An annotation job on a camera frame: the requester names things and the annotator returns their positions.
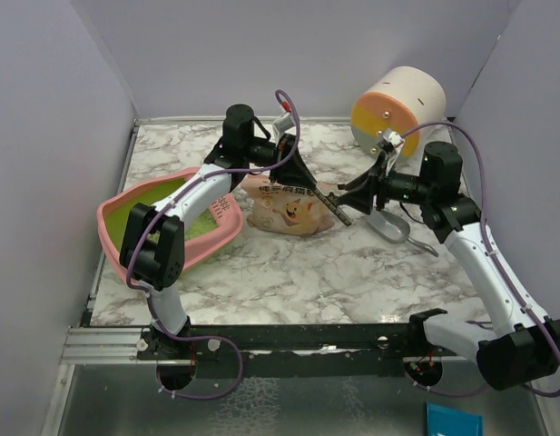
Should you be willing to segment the white bag sealing clip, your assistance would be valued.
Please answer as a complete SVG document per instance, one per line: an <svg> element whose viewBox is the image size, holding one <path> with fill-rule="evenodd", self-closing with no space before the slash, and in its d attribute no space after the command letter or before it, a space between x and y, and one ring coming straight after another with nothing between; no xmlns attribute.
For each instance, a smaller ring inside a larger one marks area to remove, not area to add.
<svg viewBox="0 0 560 436"><path fill-rule="evenodd" d="M319 201L328 209L332 214L334 214L346 227L352 225L352 221L349 216L344 213L329 195L324 194L318 185L312 190L314 195L319 199Z"/></svg>

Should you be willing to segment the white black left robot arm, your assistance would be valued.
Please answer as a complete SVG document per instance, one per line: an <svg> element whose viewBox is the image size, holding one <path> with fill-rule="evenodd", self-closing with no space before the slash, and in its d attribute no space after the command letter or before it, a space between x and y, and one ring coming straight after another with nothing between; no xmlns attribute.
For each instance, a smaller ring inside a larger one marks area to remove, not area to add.
<svg viewBox="0 0 560 436"><path fill-rule="evenodd" d="M185 232L209 205L231 193L254 169L267 172L274 183L314 191L316 180L303 163L296 109L287 96L279 98L283 114L274 122L275 133L255 134L260 120L246 104L228 108L222 135L198 172L174 193L129 212L120 251L126 283L144 292L152 326L160 331L158 347L176 359L189 349L183 331L188 315L182 308L176 282L185 263Z"/></svg>

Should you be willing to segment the peach cat litter bag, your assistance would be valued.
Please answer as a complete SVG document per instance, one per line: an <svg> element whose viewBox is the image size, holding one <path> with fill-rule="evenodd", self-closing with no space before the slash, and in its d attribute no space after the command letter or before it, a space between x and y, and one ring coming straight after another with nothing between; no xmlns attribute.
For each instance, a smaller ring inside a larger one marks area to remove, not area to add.
<svg viewBox="0 0 560 436"><path fill-rule="evenodd" d="M259 230L311 236L335 224L335 215L310 190L274 183L265 175L248 175L241 189L253 201L247 222Z"/></svg>

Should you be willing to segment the silver metal litter scoop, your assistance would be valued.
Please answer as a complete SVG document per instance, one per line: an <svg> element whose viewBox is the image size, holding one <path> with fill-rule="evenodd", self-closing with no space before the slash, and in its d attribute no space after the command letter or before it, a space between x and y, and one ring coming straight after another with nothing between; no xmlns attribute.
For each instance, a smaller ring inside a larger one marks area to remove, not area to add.
<svg viewBox="0 0 560 436"><path fill-rule="evenodd" d="M385 241L394 244L408 243L424 253L439 257L437 250L432 246L410 236L410 225L403 218L384 210L373 209L371 214L366 215L364 219L372 230Z"/></svg>

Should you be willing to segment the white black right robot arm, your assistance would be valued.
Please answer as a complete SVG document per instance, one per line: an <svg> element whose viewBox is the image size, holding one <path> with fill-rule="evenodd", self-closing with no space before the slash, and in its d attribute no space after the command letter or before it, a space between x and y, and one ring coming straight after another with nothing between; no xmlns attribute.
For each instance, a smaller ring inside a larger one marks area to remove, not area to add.
<svg viewBox="0 0 560 436"><path fill-rule="evenodd" d="M417 355L437 346L477 365L489 386L502 391L560 369L560 319L552 319L529 295L498 251L481 211L460 193L462 158L446 142L426 145L417 175L387 168L380 153L362 175L340 186L337 203L362 213L388 201L416 204L424 224L457 259L492 323L483 330L441 309L410 316L406 344Z"/></svg>

